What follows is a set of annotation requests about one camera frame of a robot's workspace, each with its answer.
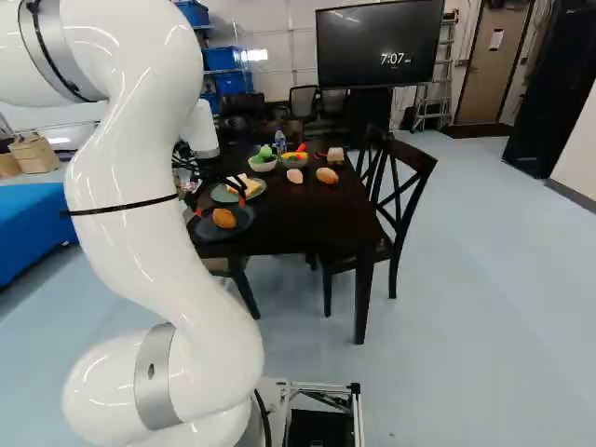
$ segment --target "wooden table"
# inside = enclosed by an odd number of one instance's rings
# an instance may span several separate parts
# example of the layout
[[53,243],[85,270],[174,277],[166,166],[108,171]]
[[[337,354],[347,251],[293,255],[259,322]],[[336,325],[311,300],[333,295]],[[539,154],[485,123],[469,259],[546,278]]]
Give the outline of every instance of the wooden table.
[[[328,165],[324,158],[316,160],[315,153],[326,153],[329,147],[325,140],[307,144],[309,162],[302,169],[305,182],[301,185],[290,183],[281,165],[272,172],[253,172],[247,160],[258,152],[255,144],[241,142],[223,147],[217,163],[225,175],[246,172],[250,177],[265,180],[267,189],[248,202],[256,218],[246,233],[225,242],[196,243],[196,248],[202,258],[326,251],[356,256],[355,343],[362,345],[371,299],[375,246],[383,237],[383,229],[351,164],[335,169],[340,178],[336,185],[317,180],[317,169]],[[215,204],[206,193],[198,205],[205,209]]]

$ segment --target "blue storage bin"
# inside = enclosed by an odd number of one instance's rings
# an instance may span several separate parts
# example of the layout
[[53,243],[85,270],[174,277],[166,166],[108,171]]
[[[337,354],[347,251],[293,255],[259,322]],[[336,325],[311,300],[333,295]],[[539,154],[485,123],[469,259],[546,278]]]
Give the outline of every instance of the blue storage bin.
[[220,114],[220,97],[217,96],[217,93],[203,93],[201,99],[209,101],[212,114]]
[[196,1],[178,2],[175,5],[183,12],[191,26],[206,26],[210,24],[208,7]]
[[203,49],[205,61],[210,70],[234,70],[242,68],[240,47],[217,47]]
[[251,72],[217,74],[214,77],[220,96],[254,91]]

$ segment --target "water bottle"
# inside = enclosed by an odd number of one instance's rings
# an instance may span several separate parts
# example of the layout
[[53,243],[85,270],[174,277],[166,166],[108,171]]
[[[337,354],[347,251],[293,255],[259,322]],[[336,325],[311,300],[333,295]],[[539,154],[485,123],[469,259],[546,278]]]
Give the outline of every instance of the water bottle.
[[281,156],[286,153],[288,146],[286,144],[286,136],[283,134],[281,128],[278,128],[275,136],[275,146],[278,149],[278,155]]

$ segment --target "tv screen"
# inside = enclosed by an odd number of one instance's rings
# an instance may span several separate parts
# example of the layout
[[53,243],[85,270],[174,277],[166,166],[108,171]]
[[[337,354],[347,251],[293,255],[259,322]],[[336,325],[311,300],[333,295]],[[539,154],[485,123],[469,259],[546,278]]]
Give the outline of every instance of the tv screen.
[[407,86],[432,79],[443,0],[317,10],[322,88]]

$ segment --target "silver joint ring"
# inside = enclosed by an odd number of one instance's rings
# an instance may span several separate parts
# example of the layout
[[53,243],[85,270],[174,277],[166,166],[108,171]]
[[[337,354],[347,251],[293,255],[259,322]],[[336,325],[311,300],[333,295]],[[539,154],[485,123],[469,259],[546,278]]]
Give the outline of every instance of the silver joint ring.
[[98,91],[76,63],[62,25],[61,0],[21,0],[20,35],[39,73],[72,102],[97,102]]
[[181,424],[169,395],[169,350],[176,327],[155,326],[142,341],[134,370],[137,413],[151,431]]

